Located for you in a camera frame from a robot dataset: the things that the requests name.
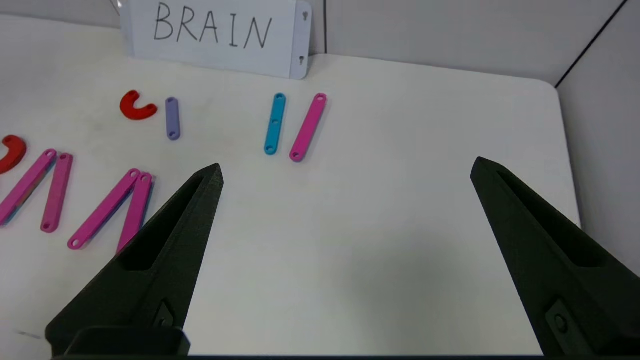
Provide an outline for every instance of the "table surface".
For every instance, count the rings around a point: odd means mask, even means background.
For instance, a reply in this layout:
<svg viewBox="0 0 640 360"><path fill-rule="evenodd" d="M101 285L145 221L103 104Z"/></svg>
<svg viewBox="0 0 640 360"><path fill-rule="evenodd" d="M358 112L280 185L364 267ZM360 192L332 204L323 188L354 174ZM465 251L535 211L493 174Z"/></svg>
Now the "table surface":
<svg viewBox="0 0 640 360"><path fill-rule="evenodd" d="M184 327L192 354L540 354L469 175L478 156L502 163L578 222L549 84L332 55L304 81L269 78L134 60L117 31L8 16L0 48L0 135L29 146L0 197L45 149L75 156L55 233L40 231L51 174L0 229L3 359L50 354L45 326L113 256L125 209L83 250L67 240L127 170L156 176L149 218L212 163L225 187ZM130 89L159 113L125 119ZM318 92L327 107L293 163Z"/></svg>

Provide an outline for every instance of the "toy piece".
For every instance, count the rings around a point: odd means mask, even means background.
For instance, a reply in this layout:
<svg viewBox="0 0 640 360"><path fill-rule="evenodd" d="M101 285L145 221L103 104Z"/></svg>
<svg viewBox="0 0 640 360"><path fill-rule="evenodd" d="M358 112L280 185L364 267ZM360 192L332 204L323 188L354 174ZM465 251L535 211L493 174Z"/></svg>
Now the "toy piece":
<svg viewBox="0 0 640 360"><path fill-rule="evenodd" d="M269 127L267 128L267 140L264 142L264 152L267 155L273 155L278 151L278 141L280 140L280 128L282 127L282 119L284 118L284 106L287 98L283 93L277 93L273 98L273 106L271 107L271 118L269 119Z"/></svg>
<svg viewBox="0 0 640 360"><path fill-rule="evenodd" d="M126 116L131 120L144 120L151 117L158 111L158 108L154 104L149 104L142 108L135 108L136 100L140 98L140 94L131 90L127 92L120 101L120 111L122 111L122 115Z"/></svg>
<svg viewBox="0 0 640 360"><path fill-rule="evenodd" d="M15 188L0 204L0 225L5 225L11 220L13 215L29 198L31 192L40 184L55 159L56 151L54 149L46 150L27 170L26 174L15 185Z"/></svg>
<svg viewBox="0 0 640 360"><path fill-rule="evenodd" d="M111 192L109 192L109 195L98 205L95 211L89 215L71 239L69 239L67 247L72 250L80 249L84 243L93 238L95 233L98 232L100 227L127 197L139 176L140 170L137 168L129 170Z"/></svg>
<svg viewBox="0 0 640 360"><path fill-rule="evenodd" d="M147 212L147 202L149 200L149 194L151 194L152 181L153 176L148 172L143 172L139 176L138 180L136 180L136 185L133 188L131 205L129 205L127 218L124 220L124 226L122 227L122 234L120 235L116 254L118 254L125 245L133 239L144 222L145 213Z"/></svg>
<svg viewBox="0 0 640 360"><path fill-rule="evenodd" d="M42 215L42 223L40 224L40 230L45 233L53 233L60 223L62 205L65 202L73 162L74 157L66 152L60 155L56 161L56 168L53 172L53 180L49 189L49 198L47 199L47 205Z"/></svg>
<svg viewBox="0 0 640 360"><path fill-rule="evenodd" d="M322 117L325 104L326 95L322 93L317 94L314 97L313 102L311 102L311 106L307 112L307 117L302 123L298 137L293 143L293 147L289 153L289 158L293 161L299 163L305 158L309 145L311 144L311 139L313 139L316 127Z"/></svg>
<svg viewBox="0 0 640 360"><path fill-rule="evenodd" d="M140 230L140 225L145 218L147 211L147 201L151 191L153 177L146 172L140 172L137 168L132 168L109 192L109 195L98 205L98 208L89 215L76 233L67 242L67 247L71 250L80 249L98 232L98 230L109 220L111 215L120 207L121 203L133 190L133 199L127 212L118 251L127 245L129 240Z"/></svg>
<svg viewBox="0 0 640 360"><path fill-rule="evenodd" d="M169 140L180 138L180 109L178 99L170 97L164 103L166 108L166 135Z"/></svg>
<svg viewBox="0 0 640 360"><path fill-rule="evenodd" d="M0 174L13 169L27 153L27 144L18 136L8 135L2 139L2 143L9 148L9 152L0 160Z"/></svg>

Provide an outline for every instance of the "pink bar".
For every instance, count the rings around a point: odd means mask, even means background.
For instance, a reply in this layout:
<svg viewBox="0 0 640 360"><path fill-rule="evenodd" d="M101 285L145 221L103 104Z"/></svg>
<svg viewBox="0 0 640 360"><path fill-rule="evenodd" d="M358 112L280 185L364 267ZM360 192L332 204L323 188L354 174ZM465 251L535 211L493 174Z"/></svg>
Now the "pink bar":
<svg viewBox="0 0 640 360"><path fill-rule="evenodd" d="M67 153L60 155L56 161L56 169L53 172L53 180L49 189L49 198L44 208L44 215L42 215L42 224L40 224L40 230L45 233L53 233L60 223L62 205L65 203L73 162L74 157Z"/></svg>
<svg viewBox="0 0 640 360"><path fill-rule="evenodd" d="M54 149L46 150L27 170L27 173L24 174L18 184L15 185L15 188L0 204L0 225L5 225L13 215L13 212L27 200L31 192L40 184L44 175L47 174L47 169L55 158L56 151Z"/></svg>
<svg viewBox="0 0 640 360"><path fill-rule="evenodd" d="M67 242L67 247L71 250L80 249L93 235L100 229L100 226L109 218L111 213L118 207L129 193L140 176L140 170L132 168L113 188L113 190L98 205L98 208L84 221L82 226Z"/></svg>
<svg viewBox="0 0 640 360"><path fill-rule="evenodd" d="M293 161L299 163L305 158L305 155L307 155L309 144L311 144L311 139L314 138L314 133L322 117L325 104L325 94L320 93L314 97L311 107L309 107L309 111L307 112L307 117L300 128L296 142L293 143L293 147L289 153L289 158Z"/></svg>
<svg viewBox="0 0 640 360"><path fill-rule="evenodd" d="M124 220L124 226L122 227L122 234L120 235L116 254L118 254L129 243L129 241L133 239L145 220L147 201L149 199L149 193L151 192L152 181L153 176L148 172L143 172L136 181L136 186L133 188L131 205L129 205L127 218Z"/></svg>

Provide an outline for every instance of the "sign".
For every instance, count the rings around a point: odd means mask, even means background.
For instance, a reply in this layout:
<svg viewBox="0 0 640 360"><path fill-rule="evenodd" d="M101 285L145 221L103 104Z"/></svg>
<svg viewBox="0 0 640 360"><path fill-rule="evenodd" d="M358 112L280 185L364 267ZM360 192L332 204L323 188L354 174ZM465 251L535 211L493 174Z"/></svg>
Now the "sign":
<svg viewBox="0 0 640 360"><path fill-rule="evenodd" d="M135 58L280 78L307 75L311 6L297 0L128 0L120 23Z"/></svg>

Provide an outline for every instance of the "red arc piece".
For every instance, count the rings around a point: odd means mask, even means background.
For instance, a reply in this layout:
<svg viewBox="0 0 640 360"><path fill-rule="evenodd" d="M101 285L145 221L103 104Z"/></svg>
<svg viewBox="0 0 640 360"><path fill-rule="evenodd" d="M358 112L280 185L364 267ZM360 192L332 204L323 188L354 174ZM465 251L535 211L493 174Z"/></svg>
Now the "red arc piece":
<svg viewBox="0 0 640 360"><path fill-rule="evenodd" d="M27 153L27 144L18 136L8 135L2 139L2 143L9 148L9 153L0 160L0 174L13 169Z"/></svg>
<svg viewBox="0 0 640 360"><path fill-rule="evenodd" d="M139 109L135 108L134 105L139 98L140 94L137 91L131 90L127 92L120 101L120 111L122 111L122 115L131 120L145 120L158 111L158 107L153 104L146 105Z"/></svg>

